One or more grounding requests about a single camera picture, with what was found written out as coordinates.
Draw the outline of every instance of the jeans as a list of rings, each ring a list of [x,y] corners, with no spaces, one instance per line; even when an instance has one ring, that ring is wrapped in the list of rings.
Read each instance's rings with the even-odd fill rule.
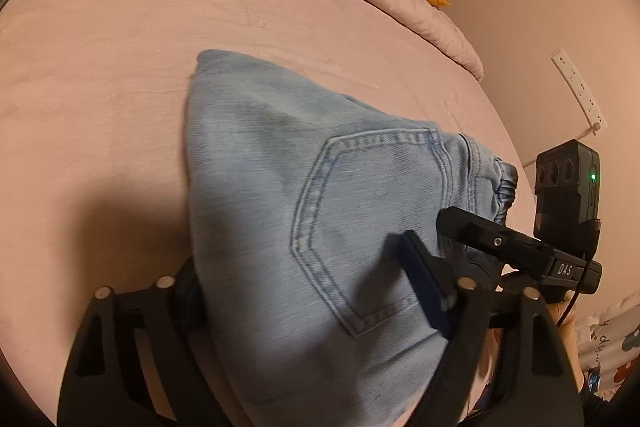
[[[398,234],[495,284],[500,264],[438,238],[435,220],[455,205],[504,222],[516,169],[468,136],[219,50],[198,57],[186,133],[194,263],[254,425],[393,423],[446,346],[395,260]]]

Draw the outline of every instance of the beige wall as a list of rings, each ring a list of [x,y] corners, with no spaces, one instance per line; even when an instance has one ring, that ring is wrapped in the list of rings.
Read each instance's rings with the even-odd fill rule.
[[[640,289],[640,0],[450,1],[447,13],[481,56],[482,86],[523,163],[588,129],[553,51],[564,48],[582,73],[609,126],[583,140],[602,163],[605,276],[579,314]]]

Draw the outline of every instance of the silver screw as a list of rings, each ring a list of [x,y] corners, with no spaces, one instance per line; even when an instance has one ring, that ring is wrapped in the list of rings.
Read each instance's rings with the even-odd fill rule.
[[[156,281],[156,286],[162,290],[166,290],[167,288],[171,288],[175,284],[175,278],[170,275],[163,275],[160,279]]]
[[[98,288],[94,292],[94,297],[96,299],[106,299],[109,295],[111,295],[111,288],[109,288],[108,286]]]
[[[531,299],[532,301],[540,299],[540,292],[533,288],[533,286],[527,286],[522,290],[522,293],[527,299]]]
[[[458,279],[457,283],[463,290],[475,290],[478,287],[476,281],[471,279],[471,277],[461,277]]]

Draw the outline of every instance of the white power strip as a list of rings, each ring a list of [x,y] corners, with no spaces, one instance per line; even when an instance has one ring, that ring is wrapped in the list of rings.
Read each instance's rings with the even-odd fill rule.
[[[582,75],[574,66],[571,59],[567,56],[564,49],[560,48],[556,51],[552,55],[551,60],[554,62],[560,73],[562,73],[566,83],[569,84],[569,87],[574,92],[576,100],[580,104],[580,107],[584,111],[584,115],[589,121],[593,134],[604,129],[607,126],[607,123],[605,122],[602,112],[598,107],[598,103],[582,78]]]

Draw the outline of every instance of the mattress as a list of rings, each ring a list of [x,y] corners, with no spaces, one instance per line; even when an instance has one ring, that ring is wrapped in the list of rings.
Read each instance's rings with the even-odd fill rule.
[[[451,37],[459,31],[445,16],[412,26],[398,13],[372,0],[6,4],[0,347],[50,417],[92,292],[144,287],[190,255],[184,104],[200,51],[270,60],[385,112],[434,120],[526,179],[476,78],[481,66]],[[530,233],[533,213],[521,183],[508,225]]]

